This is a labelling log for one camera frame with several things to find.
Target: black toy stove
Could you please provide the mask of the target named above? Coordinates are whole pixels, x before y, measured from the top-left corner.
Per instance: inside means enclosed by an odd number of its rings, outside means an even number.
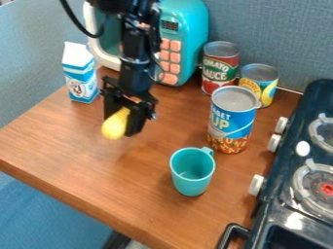
[[[230,224],[217,248],[236,235],[246,249],[333,248],[333,81],[311,83],[276,133],[271,172],[255,176],[249,190],[258,196],[251,230]]]

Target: tomato sauce can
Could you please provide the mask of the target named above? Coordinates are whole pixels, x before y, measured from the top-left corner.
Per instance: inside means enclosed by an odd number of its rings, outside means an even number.
[[[244,151],[260,106],[249,89],[230,86],[215,90],[211,96],[207,135],[211,148],[226,154]]]
[[[211,95],[216,89],[235,85],[240,64],[240,50],[230,42],[212,42],[203,48],[202,89]]]
[[[240,87],[250,89],[261,101],[262,107],[273,103],[278,86],[278,71],[265,64],[248,64],[240,71]]]

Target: milk carton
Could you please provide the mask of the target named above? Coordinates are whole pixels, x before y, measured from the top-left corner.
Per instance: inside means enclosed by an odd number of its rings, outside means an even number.
[[[98,95],[95,64],[83,44],[65,42],[62,68],[71,100],[92,103]]]

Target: wooden table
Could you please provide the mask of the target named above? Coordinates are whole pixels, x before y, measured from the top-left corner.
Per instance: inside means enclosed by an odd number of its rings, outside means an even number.
[[[120,141],[100,134],[101,97],[71,102],[63,87],[0,130],[0,169],[152,248],[214,248],[227,224],[250,225],[255,198],[248,186],[272,163],[267,143],[299,95],[279,90],[275,103],[258,111],[248,149],[216,152],[207,192],[186,197],[172,186],[168,159],[179,148],[207,146],[209,96],[199,85],[195,78],[177,89],[154,86],[158,120]]]

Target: white knob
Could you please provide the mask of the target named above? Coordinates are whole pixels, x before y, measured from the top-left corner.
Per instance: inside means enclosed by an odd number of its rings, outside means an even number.
[[[296,154],[300,157],[306,157],[311,151],[311,146],[306,141],[301,141],[296,145]]]
[[[276,133],[277,134],[283,134],[285,131],[286,126],[288,125],[288,119],[285,117],[280,117],[277,121],[276,126]]]
[[[252,178],[252,182],[250,187],[248,188],[248,192],[250,195],[257,197],[263,186],[265,178],[261,175],[254,175]]]
[[[271,140],[269,142],[269,145],[267,147],[267,149],[270,151],[270,152],[273,152],[275,153],[278,149],[278,145],[279,145],[279,142],[281,141],[281,136],[280,135],[272,135],[271,137]]]

